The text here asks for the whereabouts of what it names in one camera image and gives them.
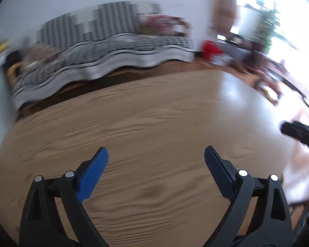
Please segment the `black white striped sofa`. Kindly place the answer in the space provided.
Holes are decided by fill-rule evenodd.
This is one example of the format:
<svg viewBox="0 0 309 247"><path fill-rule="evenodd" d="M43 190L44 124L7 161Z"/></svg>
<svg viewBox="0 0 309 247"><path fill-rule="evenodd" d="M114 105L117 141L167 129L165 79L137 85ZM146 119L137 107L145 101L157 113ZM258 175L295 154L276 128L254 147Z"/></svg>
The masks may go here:
<svg viewBox="0 0 309 247"><path fill-rule="evenodd" d="M154 1L120 1L76 10L26 33L19 44L24 54L56 52L53 61L32 62L13 87L16 108L44 100L70 83L92 81L123 66L151 68L170 60L190 63L191 38L146 35L140 19L159 16Z"/></svg>

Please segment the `floral cushion on sofa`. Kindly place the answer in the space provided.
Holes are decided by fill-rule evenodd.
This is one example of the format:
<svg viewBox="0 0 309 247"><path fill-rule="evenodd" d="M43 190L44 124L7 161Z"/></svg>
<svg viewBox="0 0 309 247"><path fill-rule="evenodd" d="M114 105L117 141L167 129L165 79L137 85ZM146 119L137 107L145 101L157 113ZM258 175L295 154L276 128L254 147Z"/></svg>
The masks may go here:
<svg viewBox="0 0 309 247"><path fill-rule="evenodd" d="M151 36L188 37L190 24L181 17L150 14L139 16L142 34Z"/></svg>

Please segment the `pink children's tricycle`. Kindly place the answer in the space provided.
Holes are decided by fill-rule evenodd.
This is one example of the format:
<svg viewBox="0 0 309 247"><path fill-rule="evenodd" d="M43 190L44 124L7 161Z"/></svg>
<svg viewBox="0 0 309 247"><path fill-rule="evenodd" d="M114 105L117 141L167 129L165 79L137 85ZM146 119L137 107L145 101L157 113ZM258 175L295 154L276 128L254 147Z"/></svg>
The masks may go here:
<svg viewBox="0 0 309 247"><path fill-rule="evenodd" d="M276 105L282 96L282 91L279 86L279 79L274 76L270 69L275 69L283 75L287 74L287 70L282 64L261 56L251 67L252 73L258 77L253 88L261 91L273 105Z"/></svg>

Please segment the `brown patterned curtain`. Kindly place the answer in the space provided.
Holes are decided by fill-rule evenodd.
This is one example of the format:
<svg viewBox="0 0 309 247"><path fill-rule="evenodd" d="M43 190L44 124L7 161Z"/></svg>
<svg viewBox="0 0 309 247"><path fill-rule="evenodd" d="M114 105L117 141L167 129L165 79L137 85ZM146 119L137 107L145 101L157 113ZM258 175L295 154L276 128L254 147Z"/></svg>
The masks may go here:
<svg viewBox="0 0 309 247"><path fill-rule="evenodd" d="M213 0L213 31L220 35L229 34L236 15L237 0Z"/></svg>

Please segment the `beige plush on sofa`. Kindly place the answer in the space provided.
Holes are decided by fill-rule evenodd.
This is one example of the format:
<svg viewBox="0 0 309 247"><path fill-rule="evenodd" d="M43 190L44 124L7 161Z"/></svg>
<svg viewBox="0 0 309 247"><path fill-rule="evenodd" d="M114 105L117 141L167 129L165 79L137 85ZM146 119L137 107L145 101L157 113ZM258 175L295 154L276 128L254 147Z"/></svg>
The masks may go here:
<svg viewBox="0 0 309 247"><path fill-rule="evenodd" d="M22 70L31 71L55 60L60 52L49 46L36 43L32 45L22 60Z"/></svg>

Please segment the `black metal chair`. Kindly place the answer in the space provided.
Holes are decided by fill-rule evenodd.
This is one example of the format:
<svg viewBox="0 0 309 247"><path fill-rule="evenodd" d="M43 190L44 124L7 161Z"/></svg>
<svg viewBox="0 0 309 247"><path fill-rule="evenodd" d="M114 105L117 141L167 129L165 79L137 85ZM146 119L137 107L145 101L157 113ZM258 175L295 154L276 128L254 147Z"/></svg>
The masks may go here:
<svg viewBox="0 0 309 247"><path fill-rule="evenodd" d="M308 202L302 201L289 204L289 210L293 229L293 241L296 241L307 224L307 218L309 217Z"/></svg>

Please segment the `red plastic bag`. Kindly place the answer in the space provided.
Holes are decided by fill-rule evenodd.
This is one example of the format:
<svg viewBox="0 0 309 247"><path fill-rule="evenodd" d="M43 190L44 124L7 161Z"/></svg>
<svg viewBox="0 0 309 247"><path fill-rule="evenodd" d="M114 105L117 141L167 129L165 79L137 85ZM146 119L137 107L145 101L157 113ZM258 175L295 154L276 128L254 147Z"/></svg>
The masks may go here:
<svg viewBox="0 0 309 247"><path fill-rule="evenodd" d="M221 55L223 51L217 46L216 42L203 40L201 43L202 56L206 60L212 60L215 55Z"/></svg>

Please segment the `papers on floor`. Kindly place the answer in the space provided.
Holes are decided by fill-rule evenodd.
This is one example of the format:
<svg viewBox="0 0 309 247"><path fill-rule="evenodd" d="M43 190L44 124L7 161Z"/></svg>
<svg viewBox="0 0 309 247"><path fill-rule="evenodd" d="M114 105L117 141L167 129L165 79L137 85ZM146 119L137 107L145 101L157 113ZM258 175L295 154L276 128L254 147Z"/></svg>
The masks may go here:
<svg viewBox="0 0 309 247"><path fill-rule="evenodd" d="M210 59L210 62L217 66L229 66L233 61L233 57L228 54L215 54Z"/></svg>

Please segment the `potted green plant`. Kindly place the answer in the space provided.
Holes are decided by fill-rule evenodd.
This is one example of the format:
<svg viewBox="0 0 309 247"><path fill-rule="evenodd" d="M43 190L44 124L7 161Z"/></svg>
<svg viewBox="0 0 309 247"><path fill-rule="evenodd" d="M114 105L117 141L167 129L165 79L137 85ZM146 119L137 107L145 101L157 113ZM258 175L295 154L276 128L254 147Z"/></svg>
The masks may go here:
<svg viewBox="0 0 309 247"><path fill-rule="evenodd" d="M276 5L274 5L273 9L268 9L264 6L262 0L257 0L256 2L260 7L258 9L260 18L256 24L252 41L260 47L258 49L259 52L268 54L272 46L273 38L279 38L281 40L285 40L285 38L276 31L276 27L280 26L279 19L276 16L278 13Z"/></svg>

